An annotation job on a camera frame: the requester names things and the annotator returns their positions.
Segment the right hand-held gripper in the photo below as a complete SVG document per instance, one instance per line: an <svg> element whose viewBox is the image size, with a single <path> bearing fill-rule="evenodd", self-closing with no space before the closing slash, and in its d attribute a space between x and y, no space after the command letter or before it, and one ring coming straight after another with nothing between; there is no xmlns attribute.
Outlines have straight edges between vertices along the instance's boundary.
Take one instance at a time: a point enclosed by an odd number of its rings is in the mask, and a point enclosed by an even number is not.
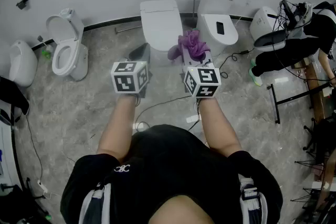
<svg viewBox="0 0 336 224"><path fill-rule="evenodd" d="M215 68L210 52L203 60L193 60L189 53L183 56L183 83L194 98L212 98L221 86L220 72Z"/></svg>

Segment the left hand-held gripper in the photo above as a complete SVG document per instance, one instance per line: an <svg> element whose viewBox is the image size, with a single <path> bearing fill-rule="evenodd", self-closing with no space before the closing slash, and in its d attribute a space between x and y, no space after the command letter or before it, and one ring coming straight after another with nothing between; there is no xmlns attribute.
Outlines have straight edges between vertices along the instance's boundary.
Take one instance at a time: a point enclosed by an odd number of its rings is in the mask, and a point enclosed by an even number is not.
<svg viewBox="0 0 336 224"><path fill-rule="evenodd" d="M114 62L111 78L116 93L144 98L151 79L150 45L144 43Z"/></svg>

